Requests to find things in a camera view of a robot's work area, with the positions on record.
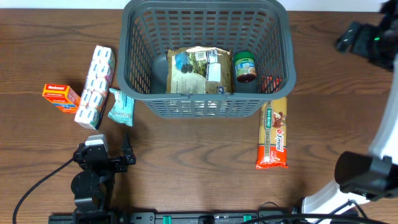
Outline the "green lid jar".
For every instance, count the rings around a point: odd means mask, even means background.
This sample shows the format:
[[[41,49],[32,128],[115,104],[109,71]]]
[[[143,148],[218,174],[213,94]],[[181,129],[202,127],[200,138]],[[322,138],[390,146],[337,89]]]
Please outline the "green lid jar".
[[[257,78],[254,54],[249,51],[241,51],[233,56],[236,81],[249,83]]]

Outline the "brown gold snack bag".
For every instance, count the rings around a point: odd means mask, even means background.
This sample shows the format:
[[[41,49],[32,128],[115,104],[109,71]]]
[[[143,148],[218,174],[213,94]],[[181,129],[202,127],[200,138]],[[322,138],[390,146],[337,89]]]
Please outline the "brown gold snack bag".
[[[217,47],[182,47],[167,53],[167,93],[233,92],[232,52]]]

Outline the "grey plastic basket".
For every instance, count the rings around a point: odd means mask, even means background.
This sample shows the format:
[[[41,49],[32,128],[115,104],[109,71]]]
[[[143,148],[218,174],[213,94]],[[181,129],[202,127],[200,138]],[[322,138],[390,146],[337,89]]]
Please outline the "grey plastic basket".
[[[196,46],[252,53],[257,78],[234,82],[232,93],[168,93],[168,51]],[[123,10],[118,84],[157,116],[251,116],[296,79],[289,17],[277,1],[131,1]]]

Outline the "San Remo spaghetti packet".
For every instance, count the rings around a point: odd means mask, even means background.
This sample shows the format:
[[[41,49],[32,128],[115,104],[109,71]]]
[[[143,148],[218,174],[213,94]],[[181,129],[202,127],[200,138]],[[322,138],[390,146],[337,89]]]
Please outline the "San Remo spaghetti packet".
[[[287,97],[268,100],[261,107],[256,169],[288,168]]]

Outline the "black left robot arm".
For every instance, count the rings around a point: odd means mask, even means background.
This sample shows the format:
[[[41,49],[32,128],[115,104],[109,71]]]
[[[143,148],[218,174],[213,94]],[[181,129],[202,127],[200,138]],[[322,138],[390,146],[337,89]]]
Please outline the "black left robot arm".
[[[136,163],[129,135],[125,134],[121,145],[122,155],[110,158],[104,134],[89,136],[73,153],[73,161],[83,171],[71,183],[76,210],[73,223],[129,223],[129,215],[110,209],[115,174],[127,172]]]

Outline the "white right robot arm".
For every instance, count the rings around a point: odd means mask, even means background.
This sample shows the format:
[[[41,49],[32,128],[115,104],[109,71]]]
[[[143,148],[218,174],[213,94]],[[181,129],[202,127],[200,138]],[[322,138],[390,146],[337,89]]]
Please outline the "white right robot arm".
[[[366,155],[344,152],[335,166],[335,177],[317,193],[298,201],[294,214],[308,223],[330,223],[352,207],[397,196],[397,0],[385,2],[378,26],[352,22],[336,41],[340,52],[349,50],[369,63],[392,72],[392,86],[377,134]]]

